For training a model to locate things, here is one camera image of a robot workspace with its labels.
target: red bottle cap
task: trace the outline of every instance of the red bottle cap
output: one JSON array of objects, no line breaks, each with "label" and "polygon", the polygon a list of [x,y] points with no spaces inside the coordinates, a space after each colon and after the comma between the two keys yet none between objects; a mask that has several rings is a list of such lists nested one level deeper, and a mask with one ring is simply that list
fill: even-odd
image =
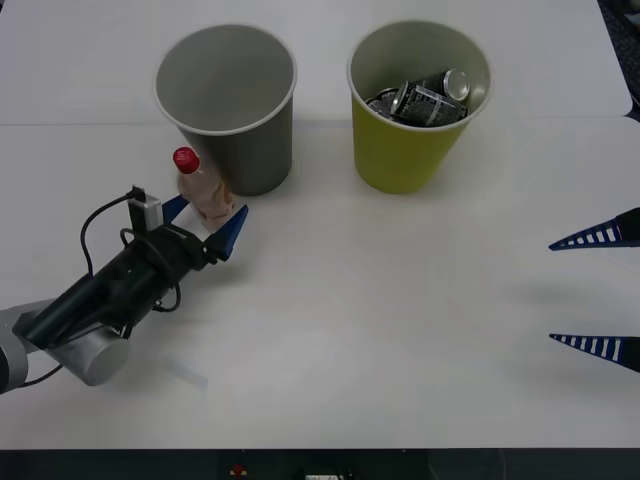
[{"label": "red bottle cap", "polygon": [[173,163],[176,164],[180,173],[189,175],[200,168],[200,159],[196,152],[189,147],[181,147],[173,152]]}]

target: small bottle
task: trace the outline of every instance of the small bottle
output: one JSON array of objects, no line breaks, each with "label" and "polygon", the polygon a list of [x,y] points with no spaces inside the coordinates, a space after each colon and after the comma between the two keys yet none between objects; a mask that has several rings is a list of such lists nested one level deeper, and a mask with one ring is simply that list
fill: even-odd
[{"label": "small bottle", "polygon": [[233,198],[218,172],[189,147],[176,150],[173,162],[180,171],[178,190],[191,202],[203,225],[209,230],[224,225],[233,212]]}]

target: yellow cup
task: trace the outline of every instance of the yellow cup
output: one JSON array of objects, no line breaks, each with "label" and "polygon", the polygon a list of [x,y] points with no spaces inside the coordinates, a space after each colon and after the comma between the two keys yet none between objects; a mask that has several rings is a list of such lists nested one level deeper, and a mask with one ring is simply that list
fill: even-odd
[{"label": "yellow cup", "polygon": [[[378,115],[365,103],[385,88],[451,68],[462,70],[470,86],[469,114],[456,123],[409,127]],[[420,20],[391,23],[366,35],[351,52],[347,78],[356,168],[365,182],[386,193],[422,188],[491,93],[491,68],[480,47],[451,27]]]}]

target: gray cup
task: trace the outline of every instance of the gray cup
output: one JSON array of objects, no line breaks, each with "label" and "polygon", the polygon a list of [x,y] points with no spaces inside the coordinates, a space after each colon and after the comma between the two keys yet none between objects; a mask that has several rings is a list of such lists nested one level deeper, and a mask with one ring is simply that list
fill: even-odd
[{"label": "gray cup", "polygon": [[219,25],[165,54],[154,84],[162,113],[232,193],[260,195],[291,169],[296,62],[270,33]]}]

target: white table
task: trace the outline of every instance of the white table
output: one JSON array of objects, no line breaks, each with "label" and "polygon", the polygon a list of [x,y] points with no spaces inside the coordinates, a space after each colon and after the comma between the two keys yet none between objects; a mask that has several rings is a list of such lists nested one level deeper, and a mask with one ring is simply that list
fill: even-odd
[{"label": "white table", "polygon": [[[298,124],[232,259],[139,325],[112,382],[0,397],[0,448],[640,447],[638,374],[547,338],[640,333],[637,252],[547,250],[638,206],[638,128],[489,106],[422,193],[391,196],[357,176],[348,126]],[[0,128],[0,308],[81,276],[83,220],[132,182],[172,196],[182,144],[169,125]],[[98,265],[126,224],[91,227]]]},{"label": "white table", "polygon": [[469,33],[495,69],[494,102],[520,116],[631,110],[596,0],[9,0],[0,16],[0,124],[162,122],[162,53],[200,27],[248,22],[280,35],[299,67],[298,119],[350,117],[346,61],[398,18]]}]

